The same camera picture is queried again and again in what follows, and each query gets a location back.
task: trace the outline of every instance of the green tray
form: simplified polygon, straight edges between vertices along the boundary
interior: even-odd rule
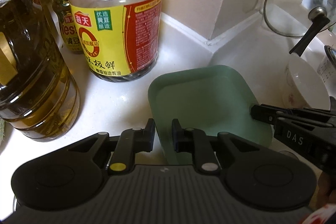
[[[169,164],[190,164],[188,153],[176,153],[171,122],[182,128],[198,128],[207,135],[226,131],[268,147],[271,126],[253,120],[250,106],[257,104],[244,78],[227,66],[212,66],[168,73],[149,86],[148,100],[163,152]]]

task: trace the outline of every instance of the gray ribbed panel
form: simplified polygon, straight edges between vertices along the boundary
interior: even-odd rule
[[[269,213],[232,198],[217,177],[192,166],[137,165],[113,176],[89,202],[60,212],[18,209],[4,224],[297,224],[310,213],[301,208]]]

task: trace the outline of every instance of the yellow circle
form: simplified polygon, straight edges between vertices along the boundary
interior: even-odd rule
[[[116,163],[110,165],[110,169],[112,171],[120,172],[120,171],[125,170],[126,168],[127,168],[126,164],[123,164],[121,162],[116,162]]]

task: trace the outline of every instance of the human hand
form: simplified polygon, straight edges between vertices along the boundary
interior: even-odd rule
[[[336,178],[330,177],[325,172],[320,175],[317,194],[317,208],[323,207],[327,203],[336,203]]]

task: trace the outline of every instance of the white countertop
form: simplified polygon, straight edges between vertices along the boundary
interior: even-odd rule
[[[84,55],[72,54],[65,47],[61,49],[80,89],[81,106],[78,118],[66,135],[48,143],[30,140],[9,124],[6,125],[5,138],[0,146],[0,220],[12,213],[14,194],[11,190],[11,176],[23,163],[97,132],[109,132],[111,136],[116,136],[125,129],[143,128],[147,119],[152,117],[147,90],[159,75],[207,66],[209,63],[225,64],[243,75],[259,103],[278,102],[277,90],[268,90],[266,96],[273,94],[269,97],[261,97],[261,94],[264,92],[263,81],[266,83],[268,77],[277,74],[279,69],[272,71],[269,67],[265,70],[262,65],[275,57],[276,60],[282,60],[293,42],[288,42],[288,38],[278,36],[265,28],[260,16],[234,39],[229,42],[219,41],[215,45],[216,49],[219,48],[215,54],[214,47],[203,44],[199,36],[188,31],[188,28],[181,29],[179,26],[174,27],[174,24],[167,20],[166,22],[168,24],[161,22],[159,57],[155,67],[144,77],[132,82],[110,83],[100,80],[90,73]],[[285,49],[280,51],[280,55],[279,45]],[[317,66],[323,57],[322,51],[322,43],[314,39],[304,58],[309,60],[313,67]],[[272,148],[279,151],[286,149],[286,146],[274,141]],[[157,136],[153,151],[140,153],[136,162],[165,163]]]

